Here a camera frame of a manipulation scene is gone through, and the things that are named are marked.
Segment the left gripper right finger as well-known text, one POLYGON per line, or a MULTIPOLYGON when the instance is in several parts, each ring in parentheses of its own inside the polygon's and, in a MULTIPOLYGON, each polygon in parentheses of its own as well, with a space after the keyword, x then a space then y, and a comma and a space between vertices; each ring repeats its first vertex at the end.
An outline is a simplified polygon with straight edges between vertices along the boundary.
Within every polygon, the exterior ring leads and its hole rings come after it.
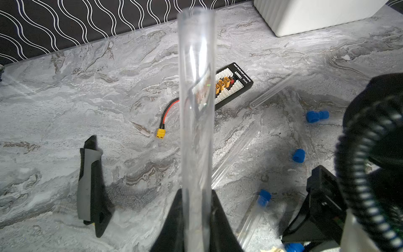
POLYGON ((215 190, 212 190, 210 230, 211 252, 243 252, 215 190))

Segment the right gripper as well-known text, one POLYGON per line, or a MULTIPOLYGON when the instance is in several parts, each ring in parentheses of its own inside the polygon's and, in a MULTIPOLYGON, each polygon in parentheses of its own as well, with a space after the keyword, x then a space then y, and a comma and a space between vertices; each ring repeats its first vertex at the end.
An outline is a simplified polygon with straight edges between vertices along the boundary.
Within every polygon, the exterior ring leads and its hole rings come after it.
POLYGON ((346 204, 336 177, 324 166, 312 170, 307 196, 296 218, 282 234, 283 243, 341 243, 346 204))

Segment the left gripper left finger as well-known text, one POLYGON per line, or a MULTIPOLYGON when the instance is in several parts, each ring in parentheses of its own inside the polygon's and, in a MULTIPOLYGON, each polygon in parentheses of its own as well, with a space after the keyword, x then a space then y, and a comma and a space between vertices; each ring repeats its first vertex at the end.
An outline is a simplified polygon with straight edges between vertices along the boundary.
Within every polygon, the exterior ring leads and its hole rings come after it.
POLYGON ((184 217, 182 190, 179 189, 166 217, 164 225, 150 252, 184 251, 184 217))

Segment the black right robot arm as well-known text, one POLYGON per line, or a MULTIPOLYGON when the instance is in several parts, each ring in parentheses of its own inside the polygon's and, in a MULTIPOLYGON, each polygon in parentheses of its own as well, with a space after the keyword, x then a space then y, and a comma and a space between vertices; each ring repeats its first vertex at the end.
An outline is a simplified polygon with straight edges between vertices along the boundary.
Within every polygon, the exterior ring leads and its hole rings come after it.
POLYGON ((403 76, 374 77, 350 103, 335 151, 307 179, 307 196, 282 234, 289 252, 403 249, 403 76))

